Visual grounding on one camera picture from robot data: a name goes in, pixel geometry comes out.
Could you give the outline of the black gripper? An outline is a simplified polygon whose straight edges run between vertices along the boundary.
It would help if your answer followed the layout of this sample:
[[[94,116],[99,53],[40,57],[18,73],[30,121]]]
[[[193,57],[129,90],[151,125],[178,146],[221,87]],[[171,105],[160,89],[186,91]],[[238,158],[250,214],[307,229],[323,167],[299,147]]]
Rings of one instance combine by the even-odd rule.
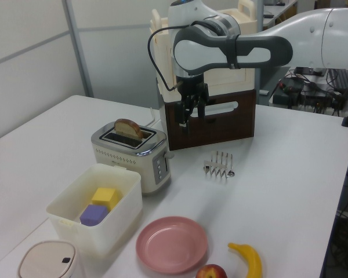
[[[204,81],[204,75],[190,77],[176,76],[177,90],[181,95],[181,101],[175,104],[175,122],[183,129],[189,127],[189,116],[192,113],[191,98],[197,98],[197,115],[205,117],[205,107],[209,101],[208,84]]]

